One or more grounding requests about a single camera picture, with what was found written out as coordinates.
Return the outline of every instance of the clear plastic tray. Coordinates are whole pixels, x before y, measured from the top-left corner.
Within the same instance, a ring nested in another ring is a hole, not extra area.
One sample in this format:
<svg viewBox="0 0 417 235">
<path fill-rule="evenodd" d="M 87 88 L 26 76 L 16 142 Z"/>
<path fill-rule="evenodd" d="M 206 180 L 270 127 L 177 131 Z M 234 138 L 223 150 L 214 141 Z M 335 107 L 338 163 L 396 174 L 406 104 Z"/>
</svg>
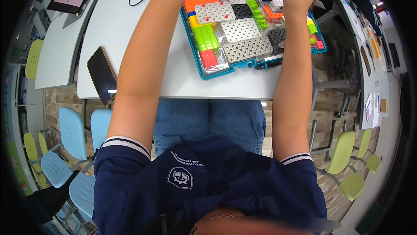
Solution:
<svg viewBox="0 0 417 235">
<path fill-rule="evenodd" d="M 286 36 L 282 6 L 283 0 L 185 0 L 181 16 L 201 78 L 228 74 L 237 67 L 267 68 L 282 59 Z M 311 14 L 306 14 L 306 22 L 312 54 L 325 52 Z"/>
</svg>

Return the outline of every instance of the wood-pattern floor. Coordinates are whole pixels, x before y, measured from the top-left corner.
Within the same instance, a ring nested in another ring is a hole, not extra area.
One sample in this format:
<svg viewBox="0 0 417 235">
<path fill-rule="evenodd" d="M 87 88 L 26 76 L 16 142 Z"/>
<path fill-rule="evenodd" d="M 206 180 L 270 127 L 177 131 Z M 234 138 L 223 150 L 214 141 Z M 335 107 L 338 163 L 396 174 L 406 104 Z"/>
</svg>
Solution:
<svg viewBox="0 0 417 235">
<path fill-rule="evenodd" d="M 319 78 L 319 81 L 327 81 L 337 79 L 337 75 L 333 74 L 332 71 L 332 62 L 330 54 L 318 54 L 313 55 L 313 64 L 316 67 L 316 72 Z M 319 91 L 319 96 L 314 108 L 312 117 L 310 118 L 308 128 L 306 129 L 308 133 L 308 138 L 310 138 L 311 133 L 311 123 L 314 119 L 318 121 L 316 127 L 316 136 L 314 140 L 313 149 L 324 148 L 329 144 L 331 122 L 336 120 L 336 134 L 334 136 L 333 147 L 336 144 L 336 140 L 340 133 L 343 131 L 343 121 L 347 120 L 347 129 L 351 130 L 353 128 L 353 120 L 356 116 L 356 112 L 352 109 L 349 110 L 342 118 L 335 118 L 334 112 L 340 110 L 341 102 L 343 100 L 343 94 L 332 89 L 322 89 Z M 66 106 L 74 109 L 80 115 L 82 112 L 82 101 L 78 99 L 76 93 L 76 84 L 68 87 L 61 87 L 56 89 L 48 89 L 46 91 L 46 117 L 48 127 L 53 127 L 59 130 L 59 118 L 58 110 L 60 107 Z M 86 127 L 90 127 L 90 117 L 94 110 L 97 108 L 103 108 L 100 100 L 88 100 L 87 109 L 86 109 Z M 267 101 L 266 106 L 264 107 L 264 112 L 267 120 L 266 125 L 266 136 L 263 141 L 262 153 L 264 156 L 272 156 L 272 142 L 271 142 L 271 128 L 272 128 L 272 101 Z M 362 131 L 359 131 L 359 128 L 356 128 L 356 142 L 355 146 L 358 146 L 360 143 L 360 138 L 362 136 Z M 372 130 L 371 141 L 369 144 L 369 149 L 375 151 L 376 145 L 378 142 L 379 127 Z M 50 144 L 53 146 L 55 144 L 53 136 L 50 136 Z M 91 141 L 91 136 L 87 136 L 86 143 L 87 155 L 93 155 L 93 144 Z M 66 157 L 71 165 L 76 163 L 76 159 L 73 158 L 64 148 L 60 148 L 59 152 L 61 155 Z M 370 156 L 370 153 L 367 153 L 365 160 Z M 324 154 L 314 154 L 312 156 L 315 165 L 320 169 L 326 169 L 328 164 L 324 161 Z M 353 161 L 352 165 L 358 170 L 358 172 L 366 178 L 368 175 L 368 169 L 359 161 Z M 94 175 L 94 166 L 88 171 L 90 174 Z M 348 174 L 351 174 L 352 170 L 347 169 L 336 175 L 339 180 L 342 180 Z M 346 212 L 349 210 L 353 202 L 349 201 L 338 189 L 335 182 L 329 177 L 318 175 L 317 182 L 320 188 L 323 190 L 324 197 L 326 199 L 327 205 L 327 214 L 328 218 L 331 220 L 341 221 Z"/>
</svg>

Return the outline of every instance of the smartphone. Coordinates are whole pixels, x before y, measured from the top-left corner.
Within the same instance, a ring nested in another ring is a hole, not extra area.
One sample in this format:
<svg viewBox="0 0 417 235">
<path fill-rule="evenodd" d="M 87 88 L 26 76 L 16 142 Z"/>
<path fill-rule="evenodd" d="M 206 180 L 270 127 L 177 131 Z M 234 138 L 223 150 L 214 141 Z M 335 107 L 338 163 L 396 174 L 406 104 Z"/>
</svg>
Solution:
<svg viewBox="0 0 417 235">
<path fill-rule="evenodd" d="M 98 96 L 107 107 L 116 96 L 117 76 L 102 46 L 87 61 L 87 68 Z"/>
</svg>

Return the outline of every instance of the light blue chair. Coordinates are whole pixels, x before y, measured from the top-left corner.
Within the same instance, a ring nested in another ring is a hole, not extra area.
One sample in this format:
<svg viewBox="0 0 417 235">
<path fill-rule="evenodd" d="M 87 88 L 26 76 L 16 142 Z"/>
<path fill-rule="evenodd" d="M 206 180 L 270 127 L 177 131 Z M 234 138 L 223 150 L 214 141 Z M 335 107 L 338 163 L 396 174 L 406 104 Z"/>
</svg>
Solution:
<svg viewBox="0 0 417 235">
<path fill-rule="evenodd" d="M 49 150 L 42 157 L 40 164 L 43 173 L 55 188 L 61 187 L 73 174 L 73 170 L 87 161 L 84 125 L 80 115 L 71 108 L 61 107 L 58 119 L 62 143 Z M 72 156 L 80 160 L 72 168 L 55 153 L 60 146 L 64 146 Z"/>
<path fill-rule="evenodd" d="M 97 151 L 104 144 L 110 124 L 111 109 L 96 109 L 91 115 L 91 135 L 93 147 Z M 86 175 L 86 171 L 93 165 L 95 160 L 89 162 L 70 183 L 69 193 L 74 205 L 86 216 L 92 218 L 94 210 L 94 184 L 96 178 Z"/>
</svg>

